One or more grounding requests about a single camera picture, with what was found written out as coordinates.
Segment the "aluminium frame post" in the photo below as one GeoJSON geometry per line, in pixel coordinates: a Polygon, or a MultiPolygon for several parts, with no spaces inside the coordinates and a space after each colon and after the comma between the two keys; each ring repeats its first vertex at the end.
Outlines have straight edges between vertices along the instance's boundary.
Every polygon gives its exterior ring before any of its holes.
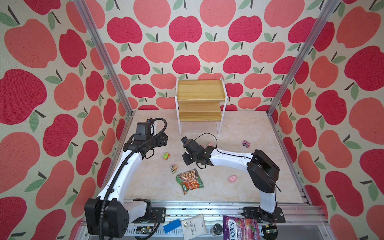
{"type": "Polygon", "coordinates": [[[281,102],[281,98],[283,97],[285,91],[288,89],[290,82],[294,79],[294,76],[298,72],[307,54],[310,52],[310,50],[314,46],[315,41],[318,39],[321,31],[325,27],[327,21],[329,20],[330,16],[333,14],[333,12],[335,11],[339,3],[341,3],[341,1],[336,1],[336,0],[327,1],[324,7],[322,8],[320,15],[315,21],[311,31],[309,32],[309,35],[306,41],[303,43],[303,47],[299,50],[299,54],[296,56],[296,59],[293,62],[292,67],[290,68],[287,76],[284,77],[281,87],[279,88],[276,96],[271,102],[270,107],[268,108],[267,116],[270,119],[272,118],[273,112],[277,108],[278,104],[281,102]]]}
{"type": "Polygon", "coordinates": [[[86,1],[79,1],[79,0],[74,0],[76,8],[80,14],[80,17],[82,18],[90,36],[91,40],[93,41],[98,54],[101,58],[101,61],[105,67],[105,70],[107,74],[109,75],[112,84],[117,91],[117,95],[119,99],[121,100],[123,107],[125,108],[128,116],[132,117],[133,116],[133,110],[132,107],[128,101],[128,98],[125,94],[125,90],[123,88],[123,85],[120,81],[120,78],[115,71],[114,65],[112,63],[112,60],[110,58],[110,55],[107,51],[107,48],[105,47],[104,42],[102,41],[99,31],[97,29],[96,23],[93,20],[91,11],[86,3],[86,1]]]}

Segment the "green orange dump truck toy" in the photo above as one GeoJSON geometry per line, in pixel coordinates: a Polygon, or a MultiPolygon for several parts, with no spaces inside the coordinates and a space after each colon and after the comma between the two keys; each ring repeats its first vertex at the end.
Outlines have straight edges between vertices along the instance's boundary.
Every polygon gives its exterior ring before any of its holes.
{"type": "Polygon", "coordinates": [[[164,160],[168,160],[169,158],[170,158],[170,154],[169,153],[164,153],[164,155],[163,155],[163,159],[164,160]]]}

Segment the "left aluminium frame post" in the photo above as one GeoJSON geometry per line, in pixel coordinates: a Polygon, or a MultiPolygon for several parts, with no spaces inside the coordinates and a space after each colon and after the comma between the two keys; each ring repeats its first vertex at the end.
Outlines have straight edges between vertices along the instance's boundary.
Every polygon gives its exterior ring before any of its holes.
{"type": "Polygon", "coordinates": [[[107,48],[105,47],[104,42],[102,41],[99,31],[97,29],[96,23],[93,20],[91,11],[86,3],[86,1],[79,1],[79,0],[74,0],[76,8],[80,14],[80,17],[82,18],[90,36],[91,40],[93,41],[98,54],[101,58],[101,61],[105,67],[105,70],[107,74],[109,75],[112,84],[117,91],[117,95],[119,99],[121,100],[123,107],[125,108],[128,116],[132,117],[133,116],[133,110],[132,107],[128,101],[128,98],[125,94],[125,90],[123,88],[123,85],[120,81],[120,78],[115,71],[114,65],[112,63],[112,60],[110,58],[110,55],[107,51],[107,48]]]}

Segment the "white paper packet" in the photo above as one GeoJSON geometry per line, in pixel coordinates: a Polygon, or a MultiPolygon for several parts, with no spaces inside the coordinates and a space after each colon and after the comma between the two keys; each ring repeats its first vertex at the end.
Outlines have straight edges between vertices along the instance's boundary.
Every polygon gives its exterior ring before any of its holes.
{"type": "Polygon", "coordinates": [[[200,214],[193,218],[181,221],[184,240],[192,240],[194,238],[207,235],[208,230],[204,220],[204,215],[200,214]]]}

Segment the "wooden two-tier shelf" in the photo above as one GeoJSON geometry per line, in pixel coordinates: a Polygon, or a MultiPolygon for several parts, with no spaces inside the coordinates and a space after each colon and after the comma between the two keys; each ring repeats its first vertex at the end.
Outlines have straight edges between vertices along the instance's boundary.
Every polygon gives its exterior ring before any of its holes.
{"type": "Polygon", "coordinates": [[[177,78],[175,104],[179,134],[183,122],[215,122],[221,133],[229,97],[224,79],[180,80],[177,78]]]}

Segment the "front aluminium rail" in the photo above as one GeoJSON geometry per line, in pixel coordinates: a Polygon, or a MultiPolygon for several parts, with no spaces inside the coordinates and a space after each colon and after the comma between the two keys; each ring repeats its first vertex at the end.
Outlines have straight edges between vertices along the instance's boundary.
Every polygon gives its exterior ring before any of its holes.
{"type": "MultiPolygon", "coordinates": [[[[214,236],[211,228],[223,223],[223,216],[241,217],[243,209],[257,207],[258,203],[247,202],[191,202],[191,201],[153,201],[153,207],[165,208],[165,224],[174,220],[184,220],[202,214],[207,231],[200,236],[201,240],[221,240],[222,236],[214,236]]],[[[334,240],[332,232],[321,207],[307,203],[278,203],[282,209],[285,223],[277,223],[279,240],[334,240]]]]}

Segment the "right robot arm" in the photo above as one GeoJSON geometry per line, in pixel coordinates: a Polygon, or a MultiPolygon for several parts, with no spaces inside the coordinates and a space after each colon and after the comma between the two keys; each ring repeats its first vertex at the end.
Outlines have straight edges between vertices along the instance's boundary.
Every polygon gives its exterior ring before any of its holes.
{"type": "Polygon", "coordinates": [[[242,216],[256,219],[259,223],[285,223],[285,215],[278,207],[277,181],[280,168],[262,151],[252,153],[235,153],[221,150],[217,147],[203,148],[196,140],[183,137],[181,139],[185,153],[185,164],[195,163],[198,168],[207,166],[224,166],[250,175],[254,186],[260,191],[260,205],[257,208],[245,208],[242,216]]]}

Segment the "green snack bag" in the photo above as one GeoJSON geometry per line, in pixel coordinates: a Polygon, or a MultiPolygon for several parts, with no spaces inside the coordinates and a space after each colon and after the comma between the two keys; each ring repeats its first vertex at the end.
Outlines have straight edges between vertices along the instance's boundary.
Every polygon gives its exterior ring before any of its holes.
{"type": "Polygon", "coordinates": [[[186,195],[189,190],[204,187],[204,183],[200,178],[197,169],[178,174],[176,176],[176,182],[182,187],[184,195],[186,195]]]}

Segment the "round metal can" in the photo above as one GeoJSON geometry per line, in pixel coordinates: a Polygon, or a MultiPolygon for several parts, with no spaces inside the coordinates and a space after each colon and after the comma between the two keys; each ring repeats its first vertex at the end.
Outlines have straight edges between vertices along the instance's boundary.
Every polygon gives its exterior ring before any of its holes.
{"type": "Polygon", "coordinates": [[[221,224],[214,224],[211,232],[213,236],[221,236],[223,234],[223,226],[221,224]]]}

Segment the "blue card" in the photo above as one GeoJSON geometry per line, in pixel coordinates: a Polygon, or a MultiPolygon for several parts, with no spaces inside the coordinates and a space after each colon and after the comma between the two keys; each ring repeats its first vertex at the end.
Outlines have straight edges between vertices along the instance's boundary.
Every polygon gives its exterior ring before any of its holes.
{"type": "Polygon", "coordinates": [[[174,220],[170,223],[168,223],[167,225],[164,226],[164,232],[165,234],[168,234],[170,233],[171,231],[173,230],[176,230],[177,228],[179,228],[181,226],[181,221],[179,219],[177,220],[174,220]]]}

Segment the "right aluminium frame post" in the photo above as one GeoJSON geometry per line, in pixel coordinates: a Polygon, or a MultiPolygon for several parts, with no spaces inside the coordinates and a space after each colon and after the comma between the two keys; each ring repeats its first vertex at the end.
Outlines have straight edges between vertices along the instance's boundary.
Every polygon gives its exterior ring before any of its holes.
{"type": "Polygon", "coordinates": [[[335,11],[339,3],[341,3],[341,1],[336,1],[336,0],[327,1],[324,7],[322,8],[320,15],[315,21],[311,31],[309,32],[309,35],[306,41],[303,43],[303,47],[299,50],[299,54],[296,56],[296,59],[293,62],[292,67],[290,68],[287,76],[284,77],[281,87],[279,88],[276,96],[271,102],[270,107],[268,108],[267,116],[270,119],[272,118],[273,112],[277,108],[278,104],[281,102],[281,98],[283,97],[285,91],[288,89],[290,82],[294,79],[294,76],[298,72],[307,54],[310,52],[310,50],[314,46],[315,41],[318,39],[321,31],[325,27],[327,21],[329,20],[330,16],[333,14],[333,12],[335,11]]]}

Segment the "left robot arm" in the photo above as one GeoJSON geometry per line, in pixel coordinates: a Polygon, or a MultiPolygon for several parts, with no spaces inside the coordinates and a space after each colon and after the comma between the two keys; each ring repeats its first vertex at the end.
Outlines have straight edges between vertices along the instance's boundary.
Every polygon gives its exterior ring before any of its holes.
{"type": "Polygon", "coordinates": [[[96,198],[85,203],[85,218],[88,233],[100,240],[122,238],[130,223],[154,221],[157,229],[161,221],[152,211],[152,204],[147,199],[134,199],[127,206],[124,199],[133,174],[147,159],[147,152],[166,146],[168,136],[165,133],[167,121],[163,118],[147,119],[137,124],[137,131],[131,135],[123,147],[123,154],[113,176],[96,198]]]}

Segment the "purple Fox's candy bag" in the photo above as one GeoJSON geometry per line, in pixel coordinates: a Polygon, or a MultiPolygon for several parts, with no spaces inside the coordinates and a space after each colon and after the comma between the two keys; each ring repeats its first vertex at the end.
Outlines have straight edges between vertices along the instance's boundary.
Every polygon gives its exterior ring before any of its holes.
{"type": "Polygon", "coordinates": [[[256,220],[223,216],[224,240],[259,240],[256,220]]]}

